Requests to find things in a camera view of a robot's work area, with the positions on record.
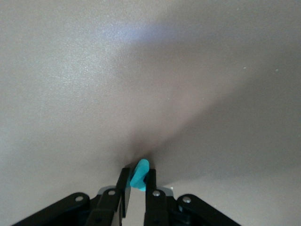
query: cyan object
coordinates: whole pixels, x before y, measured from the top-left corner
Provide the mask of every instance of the cyan object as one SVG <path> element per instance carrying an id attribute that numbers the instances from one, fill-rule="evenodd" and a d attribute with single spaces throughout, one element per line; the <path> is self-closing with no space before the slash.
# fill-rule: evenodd
<path id="1" fill-rule="evenodd" d="M 149 171 L 150 171 L 149 161 L 146 159 L 141 159 L 134 170 L 134 176 L 130 182 L 131 187 L 138 188 L 140 191 L 145 192 L 146 184 L 143 180 Z"/>

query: table surface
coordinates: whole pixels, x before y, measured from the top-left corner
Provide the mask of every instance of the table surface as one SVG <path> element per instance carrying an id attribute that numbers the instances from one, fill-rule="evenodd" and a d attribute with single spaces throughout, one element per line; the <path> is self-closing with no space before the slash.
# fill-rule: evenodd
<path id="1" fill-rule="evenodd" d="M 175 197 L 300 225 L 300 40 L 297 0 L 0 0 L 1 225 L 143 157 Z"/>

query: silver screw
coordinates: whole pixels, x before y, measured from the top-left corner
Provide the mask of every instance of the silver screw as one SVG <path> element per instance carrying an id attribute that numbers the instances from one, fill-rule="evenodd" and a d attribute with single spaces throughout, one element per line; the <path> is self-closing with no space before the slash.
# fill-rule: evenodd
<path id="1" fill-rule="evenodd" d="M 152 193 L 152 195 L 153 195 L 153 196 L 160 196 L 160 191 L 154 191 L 154 192 Z"/>
<path id="2" fill-rule="evenodd" d="M 83 199 L 84 199 L 83 196 L 77 196 L 77 197 L 75 198 L 75 201 L 80 202 L 80 201 L 82 201 Z"/>
<path id="3" fill-rule="evenodd" d="M 187 196 L 183 197 L 183 202 L 184 203 L 191 203 L 191 199 Z"/>
<path id="4" fill-rule="evenodd" d="M 108 194 L 109 194 L 109 195 L 114 195 L 114 194 L 116 194 L 116 192 L 115 192 L 114 190 L 110 190 L 110 191 L 108 192 Z"/>

